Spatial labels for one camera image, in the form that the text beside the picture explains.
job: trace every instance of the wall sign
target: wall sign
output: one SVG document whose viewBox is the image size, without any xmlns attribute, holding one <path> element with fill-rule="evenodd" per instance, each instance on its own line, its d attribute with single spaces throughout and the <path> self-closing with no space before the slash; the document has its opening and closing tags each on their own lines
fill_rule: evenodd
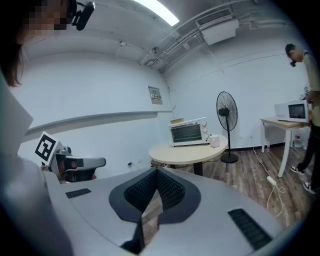
<svg viewBox="0 0 320 256">
<path fill-rule="evenodd" d="M 162 105 L 162 98 L 159 88 L 149 86 L 149 92 L 152 104 Z"/>
</svg>

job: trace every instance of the fan grille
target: fan grille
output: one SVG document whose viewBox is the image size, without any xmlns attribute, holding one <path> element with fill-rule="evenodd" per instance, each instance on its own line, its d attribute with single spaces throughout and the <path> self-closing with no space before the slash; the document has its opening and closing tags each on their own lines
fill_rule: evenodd
<svg viewBox="0 0 320 256">
<path fill-rule="evenodd" d="M 221 126 L 225 130 L 227 130 L 226 117 L 219 115 L 219 110 L 224 108 L 229 109 L 229 115 L 227 116 L 227 118 L 229 130 L 232 131 L 236 127 L 238 122 L 238 108 L 234 98 L 226 91 L 220 92 L 216 99 L 216 114 L 218 116 Z"/>
</svg>

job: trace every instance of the power strip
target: power strip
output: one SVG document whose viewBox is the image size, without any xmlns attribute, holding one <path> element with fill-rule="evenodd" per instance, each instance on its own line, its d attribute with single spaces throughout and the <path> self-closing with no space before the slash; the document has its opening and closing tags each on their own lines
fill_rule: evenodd
<svg viewBox="0 0 320 256">
<path fill-rule="evenodd" d="M 270 176 L 268 176 L 268 177 L 266 177 L 266 179 L 268 180 L 268 182 L 270 182 L 271 183 L 271 185 L 273 185 L 273 186 L 276 186 L 276 181 L 273 179 L 273 178 L 271 178 Z"/>
</svg>

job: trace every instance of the sneaker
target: sneaker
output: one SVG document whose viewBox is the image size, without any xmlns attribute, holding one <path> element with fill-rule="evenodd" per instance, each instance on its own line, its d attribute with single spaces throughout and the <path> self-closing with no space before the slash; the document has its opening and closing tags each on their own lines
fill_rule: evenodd
<svg viewBox="0 0 320 256">
<path fill-rule="evenodd" d="M 291 171 L 293 171 L 294 173 L 300 174 L 300 175 L 305 175 L 305 171 L 304 170 L 298 170 L 297 167 L 292 166 L 290 168 Z"/>
<path fill-rule="evenodd" d="M 304 182 L 303 187 L 306 191 L 310 192 L 312 195 L 316 194 L 316 190 L 311 188 L 311 183 L 310 182 Z"/>
</svg>

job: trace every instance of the fan base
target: fan base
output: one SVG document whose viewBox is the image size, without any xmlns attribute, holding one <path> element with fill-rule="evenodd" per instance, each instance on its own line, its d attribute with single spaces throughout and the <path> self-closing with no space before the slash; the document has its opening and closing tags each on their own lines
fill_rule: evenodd
<svg viewBox="0 0 320 256">
<path fill-rule="evenodd" d="M 221 156 L 221 161 L 227 164 L 235 163 L 239 160 L 239 157 L 236 154 L 224 154 Z"/>
</svg>

